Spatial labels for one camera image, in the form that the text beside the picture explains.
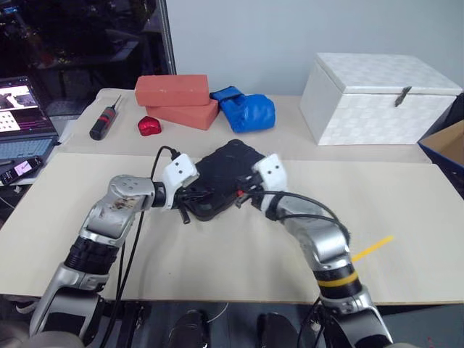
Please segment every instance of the laptop screen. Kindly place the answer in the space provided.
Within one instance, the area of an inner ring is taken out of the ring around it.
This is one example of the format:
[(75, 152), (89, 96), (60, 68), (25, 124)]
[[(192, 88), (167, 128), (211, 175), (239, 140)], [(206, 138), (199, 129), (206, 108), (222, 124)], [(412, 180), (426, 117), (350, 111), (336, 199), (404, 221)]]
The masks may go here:
[(0, 80), (0, 139), (55, 132), (26, 77)]

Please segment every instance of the white box lid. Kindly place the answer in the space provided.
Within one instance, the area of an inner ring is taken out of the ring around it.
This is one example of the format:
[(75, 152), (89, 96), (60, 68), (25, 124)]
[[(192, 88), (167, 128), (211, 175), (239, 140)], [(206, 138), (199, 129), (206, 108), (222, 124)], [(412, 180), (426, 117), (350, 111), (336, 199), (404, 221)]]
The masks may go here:
[(416, 57), (397, 54), (318, 53), (316, 62), (342, 93), (457, 96), (462, 88)]

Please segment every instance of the yellow ring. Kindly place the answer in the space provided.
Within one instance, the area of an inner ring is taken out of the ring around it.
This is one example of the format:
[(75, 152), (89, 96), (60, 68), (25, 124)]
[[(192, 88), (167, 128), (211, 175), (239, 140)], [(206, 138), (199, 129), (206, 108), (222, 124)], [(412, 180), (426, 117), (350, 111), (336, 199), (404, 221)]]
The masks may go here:
[(337, 279), (336, 281), (318, 281), (319, 286), (323, 286), (325, 288), (336, 288), (338, 286), (347, 285), (352, 283), (357, 279), (357, 272), (353, 272), (345, 278)]

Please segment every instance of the red toy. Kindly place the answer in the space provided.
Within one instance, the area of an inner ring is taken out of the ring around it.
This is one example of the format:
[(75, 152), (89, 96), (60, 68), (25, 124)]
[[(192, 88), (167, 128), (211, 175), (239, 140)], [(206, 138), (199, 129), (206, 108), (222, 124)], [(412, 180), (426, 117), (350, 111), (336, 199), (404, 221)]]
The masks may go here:
[(142, 136), (150, 136), (152, 134), (161, 133), (161, 124), (156, 118), (145, 116), (138, 124), (138, 130)]

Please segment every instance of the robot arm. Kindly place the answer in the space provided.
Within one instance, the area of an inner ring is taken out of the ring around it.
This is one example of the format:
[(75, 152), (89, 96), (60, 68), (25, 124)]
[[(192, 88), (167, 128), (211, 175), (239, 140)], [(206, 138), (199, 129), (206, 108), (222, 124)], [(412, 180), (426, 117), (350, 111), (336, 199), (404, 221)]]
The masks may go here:
[(292, 196), (259, 194), (262, 190), (287, 190), (286, 172), (277, 155), (262, 159), (253, 171), (244, 187), (247, 193), (238, 200), (238, 206), (252, 197), (252, 205), (267, 218), (281, 221), (299, 242), (320, 287), (320, 301), (328, 315), (326, 336), (333, 346), (389, 346), (392, 338), (352, 264), (349, 234), (343, 225), (303, 217), (323, 214), (322, 208), (311, 202)]
[(181, 154), (164, 170), (162, 182), (130, 175), (114, 177), (107, 194), (87, 215), (66, 260), (59, 264), (30, 322), (30, 335), (68, 331), (89, 344), (98, 330), (104, 301), (98, 294), (138, 212), (172, 209), (181, 186), (198, 177)]

